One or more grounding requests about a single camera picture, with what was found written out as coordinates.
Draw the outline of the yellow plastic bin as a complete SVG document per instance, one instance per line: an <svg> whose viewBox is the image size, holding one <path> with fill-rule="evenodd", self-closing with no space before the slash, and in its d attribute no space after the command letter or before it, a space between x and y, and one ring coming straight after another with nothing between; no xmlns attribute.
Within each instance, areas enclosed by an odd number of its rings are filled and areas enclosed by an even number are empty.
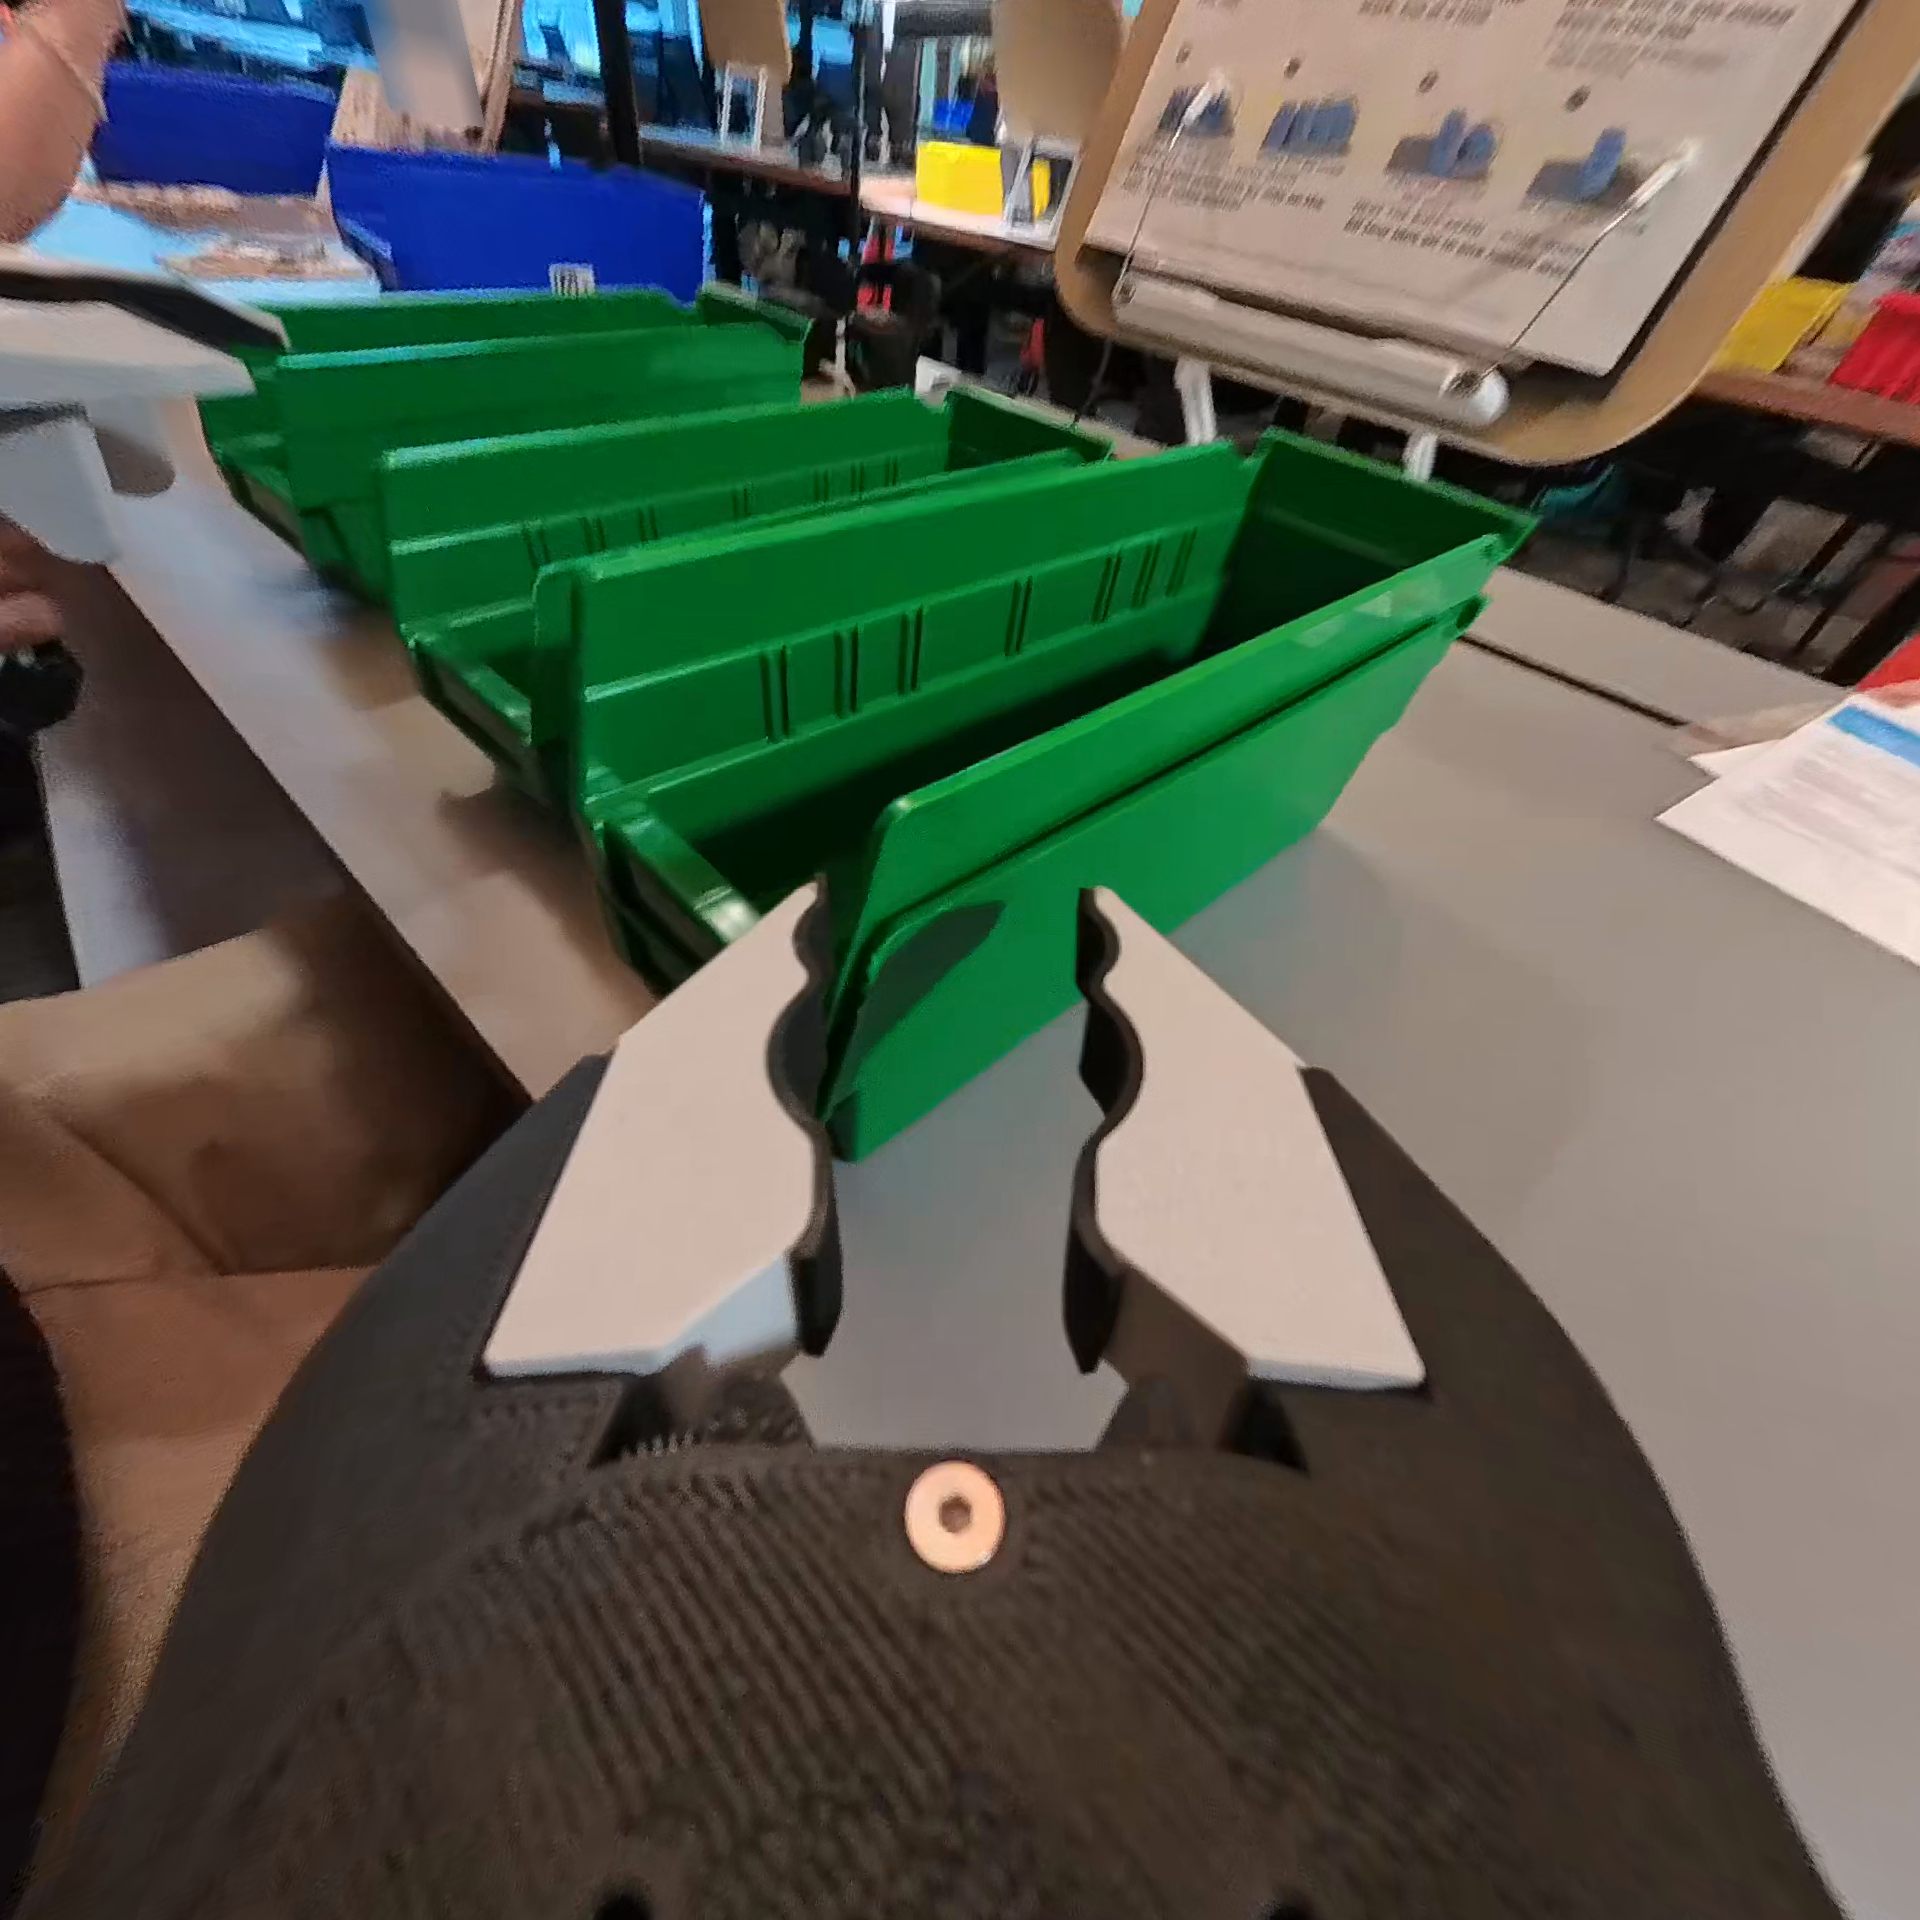
<svg viewBox="0 0 1920 1920"><path fill-rule="evenodd" d="M917 212L972 221L1045 224L1053 218L1058 163L1034 141L981 147L922 139L914 163Z"/></svg>
<svg viewBox="0 0 1920 1920"><path fill-rule="evenodd" d="M1711 373L1781 373L1820 331L1832 322L1852 281L1786 277L1765 287L1711 360Z"/></svg>

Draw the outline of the red plastic bin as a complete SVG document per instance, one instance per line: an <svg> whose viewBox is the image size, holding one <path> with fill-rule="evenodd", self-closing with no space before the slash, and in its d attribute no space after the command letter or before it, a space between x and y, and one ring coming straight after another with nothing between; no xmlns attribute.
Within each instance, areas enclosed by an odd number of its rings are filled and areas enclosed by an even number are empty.
<svg viewBox="0 0 1920 1920"><path fill-rule="evenodd" d="M1917 405L1917 293L1879 299L1847 345L1829 385L1902 405Z"/></svg>

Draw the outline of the blue plastic bin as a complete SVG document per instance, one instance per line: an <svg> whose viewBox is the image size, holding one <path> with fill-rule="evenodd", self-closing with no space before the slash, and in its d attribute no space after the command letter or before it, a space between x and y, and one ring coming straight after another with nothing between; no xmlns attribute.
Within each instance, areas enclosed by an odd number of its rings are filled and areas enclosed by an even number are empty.
<svg viewBox="0 0 1920 1920"><path fill-rule="evenodd" d="M112 61L92 169L109 185L212 185L250 200L319 188L335 91L177 64Z"/></svg>

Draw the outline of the person's left hand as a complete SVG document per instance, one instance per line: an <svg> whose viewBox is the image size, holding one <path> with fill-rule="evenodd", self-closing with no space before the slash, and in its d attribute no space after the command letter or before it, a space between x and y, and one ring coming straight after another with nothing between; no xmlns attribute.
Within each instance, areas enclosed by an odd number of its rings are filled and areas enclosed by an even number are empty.
<svg viewBox="0 0 1920 1920"><path fill-rule="evenodd" d="M42 549L2 520L2 655L52 644L64 636L64 620L48 595Z"/></svg>

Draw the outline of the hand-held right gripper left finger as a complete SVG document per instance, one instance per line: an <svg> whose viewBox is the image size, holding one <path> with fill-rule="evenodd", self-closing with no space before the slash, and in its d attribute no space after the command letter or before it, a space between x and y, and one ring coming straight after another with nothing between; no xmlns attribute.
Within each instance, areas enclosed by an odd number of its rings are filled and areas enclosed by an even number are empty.
<svg viewBox="0 0 1920 1920"><path fill-rule="evenodd" d="M829 960L807 881L621 1035L487 1336L490 1379L717 1380L825 1354Z"/></svg>

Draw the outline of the wooden document stand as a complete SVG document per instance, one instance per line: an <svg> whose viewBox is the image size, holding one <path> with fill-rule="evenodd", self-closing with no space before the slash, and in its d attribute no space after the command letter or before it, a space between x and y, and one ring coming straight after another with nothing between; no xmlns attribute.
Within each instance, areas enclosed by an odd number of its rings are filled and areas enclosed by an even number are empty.
<svg viewBox="0 0 1920 1920"><path fill-rule="evenodd" d="M1410 340L1290 305L1221 296L1193 279L1141 273L1088 242L1088 219L1175 2L1104 4L1111 55L1070 33L1093 4L996 4L1000 103L1021 135L1049 132L1065 107L1072 177L1053 229L1050 273L1072 320L1104 340L1175 364L1186 436L1210 439L1196 381L1222 375L1286 399L1368 416L1413 436L1509 465L1588 459L1632 442L1690 395L1752 297L1784 273L1836 210L1865 147L1916 83L1917 8L1857 2L1853 27L1789 113L1644 333L1608 375L1582 375L1458 340Z"/></svg>

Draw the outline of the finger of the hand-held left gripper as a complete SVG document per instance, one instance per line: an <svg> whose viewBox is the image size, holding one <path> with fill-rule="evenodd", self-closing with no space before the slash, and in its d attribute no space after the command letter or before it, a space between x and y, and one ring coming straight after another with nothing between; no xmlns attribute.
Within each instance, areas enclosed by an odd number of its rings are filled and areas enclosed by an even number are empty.
<svg viewBox="0 0 1920 1920"><path fill-rule="evenodd" d="M282 324L177 279L4 247L2 515L48 553L105 564L118 497L176 481L160 407L248 395L244 352Z"/></svg>

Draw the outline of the printed paper sheets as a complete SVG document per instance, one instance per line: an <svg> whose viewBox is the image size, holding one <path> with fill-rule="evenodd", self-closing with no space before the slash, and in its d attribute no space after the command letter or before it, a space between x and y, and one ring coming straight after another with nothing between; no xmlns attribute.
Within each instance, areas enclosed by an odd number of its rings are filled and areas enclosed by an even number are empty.
<svg viewBox="0 0 1920 1920"><path fill-rule="evenodd" d="M1657 824L1775 895L1917 962L1917 690L1853 690L1784 731L1688 756Z"/></svg>

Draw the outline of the printed instruction sheet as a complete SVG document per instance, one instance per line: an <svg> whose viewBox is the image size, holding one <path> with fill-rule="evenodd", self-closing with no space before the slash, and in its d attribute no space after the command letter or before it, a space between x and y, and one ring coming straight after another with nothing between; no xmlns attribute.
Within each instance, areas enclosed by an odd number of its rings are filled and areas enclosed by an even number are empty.
<svg viewBox="0 0 1920 1920"><path fill-rule="evenodd" d="M1856 15L1177 4L1088 242L1221 296L1608 375Z"/></svg>

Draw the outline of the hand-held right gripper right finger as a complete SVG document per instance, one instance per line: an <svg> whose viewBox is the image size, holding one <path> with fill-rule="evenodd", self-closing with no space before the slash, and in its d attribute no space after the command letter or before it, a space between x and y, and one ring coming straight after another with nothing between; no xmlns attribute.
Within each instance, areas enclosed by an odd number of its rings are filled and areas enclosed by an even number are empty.
<svg viewBox="0 0 1920 1920"><path fill-rule="evenodd" d="M1418 1388L1423 1361L1300 1057L1130 905L1073 907L1065 1337L1128 1385Z"/></svg>

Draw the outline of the blue bin with tag label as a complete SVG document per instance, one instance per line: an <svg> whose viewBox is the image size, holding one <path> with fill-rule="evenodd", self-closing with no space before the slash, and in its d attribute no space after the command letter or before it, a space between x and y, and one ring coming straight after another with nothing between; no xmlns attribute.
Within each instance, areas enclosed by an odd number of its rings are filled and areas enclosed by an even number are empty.
<svg viewBox="0 0 1920 1920"><path fill-rule="evenodd" d="M709 277L704 194L647 171L330 141L325 183L335 227L392 293L689 301Z"/></svg>

